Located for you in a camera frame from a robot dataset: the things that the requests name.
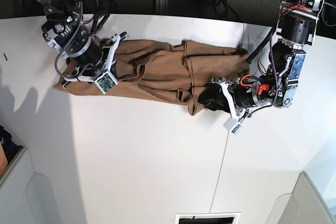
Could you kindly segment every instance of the brown cloth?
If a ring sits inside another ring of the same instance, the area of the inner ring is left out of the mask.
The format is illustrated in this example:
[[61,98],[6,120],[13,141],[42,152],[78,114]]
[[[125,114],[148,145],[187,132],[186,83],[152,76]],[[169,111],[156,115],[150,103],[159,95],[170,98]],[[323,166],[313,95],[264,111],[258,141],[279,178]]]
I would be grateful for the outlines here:
[[[245,49],[215,47],[193,41],[173,47],[152,40],[121,42],[115,53],[118,85],[106,95],[131,97],[187,105],[190,115],[203,106],[198,103],[212,78],[237,78],[249,69]],[[68,65],[65,73],[71,73]],[[75,95],[102,95],[87,82],[72,82],[63,90]]]

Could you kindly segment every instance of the circuit board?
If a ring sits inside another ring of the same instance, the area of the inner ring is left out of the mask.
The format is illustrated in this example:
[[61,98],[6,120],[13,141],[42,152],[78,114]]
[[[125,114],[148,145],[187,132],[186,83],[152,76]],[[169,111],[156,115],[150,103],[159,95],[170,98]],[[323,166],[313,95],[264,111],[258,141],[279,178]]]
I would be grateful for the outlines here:
[[95,81],[95,84],[103,94],[106,94],[110,89],[117,85],[118,82],[110,72],[105,72]]

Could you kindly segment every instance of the brown pants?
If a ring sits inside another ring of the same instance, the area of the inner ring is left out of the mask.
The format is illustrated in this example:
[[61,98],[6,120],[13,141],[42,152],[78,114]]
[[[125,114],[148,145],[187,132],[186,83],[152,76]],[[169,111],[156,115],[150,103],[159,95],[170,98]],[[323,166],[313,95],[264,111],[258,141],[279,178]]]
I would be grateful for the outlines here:
[[[245,49],[215,47],[187,41],[173,47],[151,40],[121,42],[116,53],[118,85],[107,95],[131,97],[187,105],[190,115],[203,106],[198,97],[212,78],[237,78],[249,65]],[[74,70],[70,64],[65,73]],[[72,82],[66,90],[75,95],[102,95],[98,87],[87,82]]]

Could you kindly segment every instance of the garment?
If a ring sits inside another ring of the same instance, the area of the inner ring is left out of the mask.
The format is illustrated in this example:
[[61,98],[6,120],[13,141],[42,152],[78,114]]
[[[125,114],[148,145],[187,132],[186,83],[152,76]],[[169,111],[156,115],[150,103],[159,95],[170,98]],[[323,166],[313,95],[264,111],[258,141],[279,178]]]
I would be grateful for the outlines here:
[[[121,42],[115,53],[118,85],[106,95],[187,105],[190,115],[204,107],[198,97],[212,78],[237,78],[249,64],[245,49],[215,47],[193,41],[173,47],[152,40]],[[74,64],[65,73],[72,73]],[[75,95],[102,95],[95,84],[72,82],[62,89]]]

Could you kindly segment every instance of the table surface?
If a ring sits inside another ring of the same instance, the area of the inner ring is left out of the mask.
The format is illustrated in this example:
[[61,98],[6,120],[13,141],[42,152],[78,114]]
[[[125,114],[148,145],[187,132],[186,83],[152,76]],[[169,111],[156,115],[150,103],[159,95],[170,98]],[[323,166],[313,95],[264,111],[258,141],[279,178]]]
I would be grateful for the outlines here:
[[[190,116],[173,104],[55,90],[56,53],[41,36],[44,21],[0,20],[0,54],[8,58],[0,55],[0,118],[30,149],[35,172],[51,180],[64,223],[169,224],[175,214],[209,212],[242,212],[239,224],[266,223],[303,169],[311,169],[314,180],[319,166],[336,156],[331,39],[317,37],[305,48],[293,105],[260,111],[234,137],[223,127],[229,117],[224,112]],[[173,45],[194,40],[252,51],[268,30],[218,20],[111,15],[99,36],[127,31],[130,39]],[[256,69],[254,61],[251,73]],[[334,168],[323,171],[334,176]],[[317,180],[319,186],[326,185]]]

